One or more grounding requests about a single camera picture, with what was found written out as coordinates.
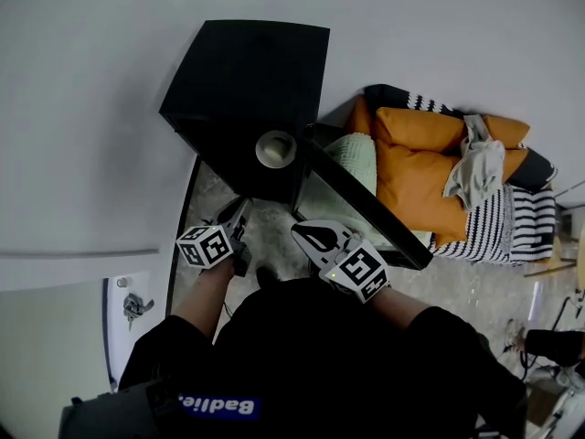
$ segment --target black shirt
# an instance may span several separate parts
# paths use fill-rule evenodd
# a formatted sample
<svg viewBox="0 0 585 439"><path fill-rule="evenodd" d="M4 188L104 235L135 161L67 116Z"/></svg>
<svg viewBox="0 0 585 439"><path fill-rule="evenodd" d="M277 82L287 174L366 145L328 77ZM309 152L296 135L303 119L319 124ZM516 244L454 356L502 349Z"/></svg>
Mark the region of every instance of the black shirt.
<svg viewBox="0 0 585 439"><path fill-rule="evenodd" d="M459 317L432 307L398 332L315 280L251 294L215 345L168 317L136 343L120 388L159 376L183 397L223 399L226 414L226 405L255 402L256 421L202 420L198 433L451 439L470 437L478 413L512 437L524 429L524 384Z"/></svg>

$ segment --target black cabinet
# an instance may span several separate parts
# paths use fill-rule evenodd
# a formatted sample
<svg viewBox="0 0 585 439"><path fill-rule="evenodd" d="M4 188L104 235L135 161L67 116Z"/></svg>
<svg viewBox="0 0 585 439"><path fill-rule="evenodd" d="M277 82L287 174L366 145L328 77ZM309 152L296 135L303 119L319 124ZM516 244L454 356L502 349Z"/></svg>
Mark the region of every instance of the black cabinet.
<svg viewBox="0 0 585 439"><path fill-rule="evenodd" d="M321 148L320 134L331 133L316 124L328 41L323 27L207 21L160 113L237 194L286 203L303 219L303 185L318 175L379 233L389 264L424 268L429 251ZM288 166L266 167L256 155L258 140L271 131L296 142Z"/></svg>

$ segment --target white wall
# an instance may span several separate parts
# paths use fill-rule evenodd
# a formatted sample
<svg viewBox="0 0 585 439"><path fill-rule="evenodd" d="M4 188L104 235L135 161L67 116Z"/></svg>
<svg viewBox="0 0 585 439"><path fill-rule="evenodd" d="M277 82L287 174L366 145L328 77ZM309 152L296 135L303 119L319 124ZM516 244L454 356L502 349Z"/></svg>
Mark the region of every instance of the white wall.
<svg viewBox="0 0 585 439"><path fill-rule="evenodd" d="M521 119L561 190L585 178L584 10L585 0L0 0L0 253L168 239L192 154L156 110L206 19L330 27L322 116L386 82ZM562 201L585 201L585 187Z"/></svg>
<svg viewBox="0 0 585 439"><path fill-rule="evenodd" d="M57 437L71 397L109 391L101 281L0 293L0 423L15 439Z"/></svg>

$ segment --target person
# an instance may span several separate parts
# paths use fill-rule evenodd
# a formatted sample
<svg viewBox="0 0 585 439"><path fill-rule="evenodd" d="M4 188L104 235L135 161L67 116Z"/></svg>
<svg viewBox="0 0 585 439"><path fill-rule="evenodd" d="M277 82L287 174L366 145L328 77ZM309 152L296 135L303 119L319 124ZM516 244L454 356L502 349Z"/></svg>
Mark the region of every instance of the person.
<svg viewBox="0 0 585 439"><path fill-rule="evenodd" d="M169 379L179 400L193 396L189 406L198 396L194 410L201 398L206 408L209 399L225 405L222 414L245 403L240 419L256 420L199 419L191 423L198 434L453 439L471 437L480 414L524 437L525 385L459 317L390 287L362 305L319 279L281 282L262 267L261 289L213 344L233 274L227 259L199 275L173 314L136 342L120 390Z"/></svg>
<svg viewBox="0 0 585 439"><path fill-rule="evenodd" d="M556 369L544 367L560 385L574 391L585 390L585 333L570 330L528 330L510 319L506 326L505 351L524 352L542 356L556 363Z"/></svg>

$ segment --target black frame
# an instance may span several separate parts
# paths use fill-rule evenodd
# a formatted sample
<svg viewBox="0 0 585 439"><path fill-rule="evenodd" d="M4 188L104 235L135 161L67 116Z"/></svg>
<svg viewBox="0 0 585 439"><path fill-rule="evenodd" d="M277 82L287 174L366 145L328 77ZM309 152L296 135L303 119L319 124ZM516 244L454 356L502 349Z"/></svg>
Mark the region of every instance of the black frame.
<svg viewBox="0 0 585 439"><path fill-rule="evenodd" d="M314 125L308 126L298 137L296 189L294 190L291 214L304 221L299 213L299 197L303 179L313 170L329 187L360 213L382 236L394 245L395 251L379 251L392 266L422 270L432 260L432 254L394 214L387 209L359 181L337 164L313 139Z"/></svg>

